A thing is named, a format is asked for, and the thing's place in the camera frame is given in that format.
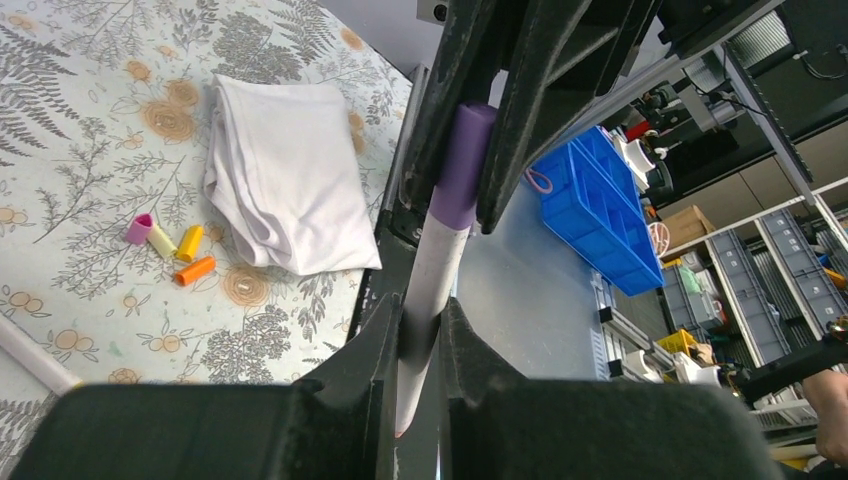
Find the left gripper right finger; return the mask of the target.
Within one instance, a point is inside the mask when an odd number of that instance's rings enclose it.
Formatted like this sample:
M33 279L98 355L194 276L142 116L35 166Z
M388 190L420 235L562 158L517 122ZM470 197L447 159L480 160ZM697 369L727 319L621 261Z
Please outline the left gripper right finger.
M778 479L743 405L702 385L531 379L440 316L446 479Z

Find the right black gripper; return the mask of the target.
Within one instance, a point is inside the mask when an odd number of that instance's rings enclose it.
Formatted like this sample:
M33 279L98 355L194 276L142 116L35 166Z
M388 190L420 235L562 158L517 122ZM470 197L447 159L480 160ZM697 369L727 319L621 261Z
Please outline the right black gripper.
M452 1L422 93L399 183L424 213L458 106L488 99L508 74L476 203L497 226L542 154L775 8L772 1Z

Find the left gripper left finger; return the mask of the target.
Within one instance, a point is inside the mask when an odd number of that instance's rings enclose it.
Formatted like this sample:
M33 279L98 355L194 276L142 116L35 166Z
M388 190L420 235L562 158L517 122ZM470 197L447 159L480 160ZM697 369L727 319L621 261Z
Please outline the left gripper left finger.
M289 385L94 385L61 397L14 479L389 479L402 301Z

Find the purple pen cap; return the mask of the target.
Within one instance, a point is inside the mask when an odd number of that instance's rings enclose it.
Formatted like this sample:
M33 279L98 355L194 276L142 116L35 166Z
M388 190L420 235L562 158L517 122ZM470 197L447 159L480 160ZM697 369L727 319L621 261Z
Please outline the purple pen cap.
M468 102L456 110L443 168L431 195L429 214L461 231L475 221L479 179L498 110Z

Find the orange pen cap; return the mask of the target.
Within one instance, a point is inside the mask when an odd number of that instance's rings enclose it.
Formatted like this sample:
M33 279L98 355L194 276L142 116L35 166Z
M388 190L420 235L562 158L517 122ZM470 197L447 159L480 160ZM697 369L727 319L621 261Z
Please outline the orange pen cap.
M188 286L216 269L217 262L212 256L203 257L174 274L174 281L179 286Z

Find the white marker pen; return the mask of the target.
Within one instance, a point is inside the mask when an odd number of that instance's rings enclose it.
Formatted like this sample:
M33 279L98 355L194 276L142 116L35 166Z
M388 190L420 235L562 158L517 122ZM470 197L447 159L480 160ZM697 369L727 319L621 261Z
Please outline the white marker pen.
M77 375L4 315L1 316L1 348L58 396L82 385Z

